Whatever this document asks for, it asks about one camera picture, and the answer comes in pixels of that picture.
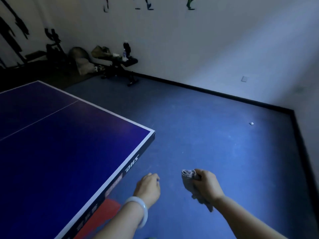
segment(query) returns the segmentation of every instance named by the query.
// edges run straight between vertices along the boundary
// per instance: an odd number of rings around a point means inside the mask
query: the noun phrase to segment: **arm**
[[[201,169],[195,171],[202,177],[201,181],[193,181],[195,186],[201,195],[223,215],[237,239],[286,238],[225,196],[213,173]]]
[[[149,209],[160,197],[160,178],[157,174],[144,176],[136,185],[134,196],[141,198]],[[94,239],[130,239],[143,218],[143,209],[136,202],[129,202],[114,216]]]

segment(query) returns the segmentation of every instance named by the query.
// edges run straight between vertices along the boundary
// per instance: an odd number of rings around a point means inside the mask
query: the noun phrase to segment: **blue floor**
[[[161,177],[161,197],[135,239],[235,238],[183,187],[181,170],[193,168],[215,173],[227,196],[286,237],[319,238],[288,115],[142,78],[126,83],[94,77],[66,91],[156,131],[110,195],[123,203],[143,175]]]

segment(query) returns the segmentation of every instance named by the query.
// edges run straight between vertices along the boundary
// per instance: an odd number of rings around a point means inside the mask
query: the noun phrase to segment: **black baseboard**
[[[304,140],[302,138],[300,128],[299,128],[298,123],[297,123],[295,112],[293,110],[288,109],[288,108],[283,108],[280,106],[275,106],[275,105],[270,105],[270,104],[258,102],[258,101],[253,101],[253,100],[249,100],[249,99],[245,99],[245,98],[241,98],[241,97],[237,97],[237,96],[231,96],[231,95],[223,94],[223,93],[216,92],[216,91],[198,88],[195,86],[186,85],[186,84],[182,84],[182,83],[171,81],[171,80],[165,80],[165,79],[161,79],[161,78],[157,78],[157,77],[153,77],[153,76],[148,76],[148,75],[143,75],[143,74],[139,74],[139,73],[135,73],[135,72],[133,72],[133,74],[135,76],[139,76],[142,78],[155,80],[155,81],[170,84],[170,85],[176,85],[179,87],[192,89],[192,90],[196,90],[199,92],[204,92],[204,93],[211,94],[214,96],[220,96],[223,98],[227,98],[227,99],[231,99],[231,100],[235,100],[235,101],[244,102],[247,104],[252,104],[252,105],[268,108],[268,109],[271,109],[271,110],[274,110],[277,112],[282,112],[282,113],[290,115],[290,119],[291,119],[291,122],[293,125],[295,139],[296,139],[297,146],[298,146],[299,156],[301,159],[302,168],[303,168],[303,171],[304,171],[305,177],[306,177],[306,182],[307,182],[307,186],[308,186],[308,194],[309,194],[312,208],[313,208],[316,220],[317,220],[317,226],[319,228],[319,191],[318,191],[318,188],[316,186],[316,180],[315,180],[313,170],[311,168],[309,155],[308,155]]]

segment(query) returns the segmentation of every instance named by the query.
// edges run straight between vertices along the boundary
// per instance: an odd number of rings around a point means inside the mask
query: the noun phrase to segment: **wall outlet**
[[[247,80],[248,80],[247,76],[243,76],[242,79],[241,79],[242,82],[247,82]]]

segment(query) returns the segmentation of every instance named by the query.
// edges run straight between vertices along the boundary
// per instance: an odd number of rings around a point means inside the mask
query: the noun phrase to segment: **person's left hand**
[[[133,196],[141,198],[149,209],[160,197],[160,183],[157,174],[147,174],[136,185]]]

